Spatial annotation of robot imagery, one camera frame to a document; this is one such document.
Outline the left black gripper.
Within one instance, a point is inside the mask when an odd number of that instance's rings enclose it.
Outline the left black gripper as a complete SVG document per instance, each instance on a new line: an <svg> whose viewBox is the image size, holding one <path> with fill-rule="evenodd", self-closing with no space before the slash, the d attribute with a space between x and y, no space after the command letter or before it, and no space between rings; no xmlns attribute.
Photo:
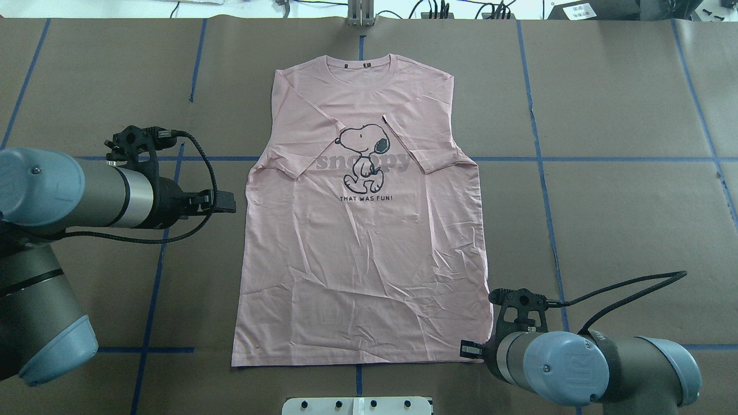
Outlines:
<svg viewBox="0 0 738 415"><path fill-rule="evenodd" d="M169 228L179 220L190 216L205 216L208 213L236 213L235 196L228 191L206 189L187 193L172 179L159 177L157 192L159 204L156 208L156 228Z"/></svg>

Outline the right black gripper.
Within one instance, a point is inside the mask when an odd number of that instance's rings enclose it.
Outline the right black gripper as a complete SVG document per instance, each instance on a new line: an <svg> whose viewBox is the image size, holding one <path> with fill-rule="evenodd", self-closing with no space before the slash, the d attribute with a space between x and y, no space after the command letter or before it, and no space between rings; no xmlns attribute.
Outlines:
<svg viewBox="0 0 738 415"><path fill-rule="evenodd" d="M496 353L499 342L496 337L490 337L487 342L480 344L474 341L460 341L460 357L470 360L483 360L488 369L498 369Z"/></svg>

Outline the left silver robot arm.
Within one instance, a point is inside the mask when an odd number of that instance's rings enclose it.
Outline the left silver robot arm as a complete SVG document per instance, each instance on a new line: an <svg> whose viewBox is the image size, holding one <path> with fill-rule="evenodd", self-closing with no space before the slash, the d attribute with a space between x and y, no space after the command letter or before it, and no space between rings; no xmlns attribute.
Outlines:
<svg viewBox="0 0 738 415"><path fill-rule="evenodd" d="M205 163L210 187L186 192L159 173L158 152L185 138ZM213 166L192 134L127 126L104 143L105 162L55 150L13 147L1 153L2 380L49 383L98 352L87 313L52 249L53 242L90 237L134 244L168 244L182 236L137 239L106 228L168 229L179 220L235 213L232 193L219 189Z"/></svg>

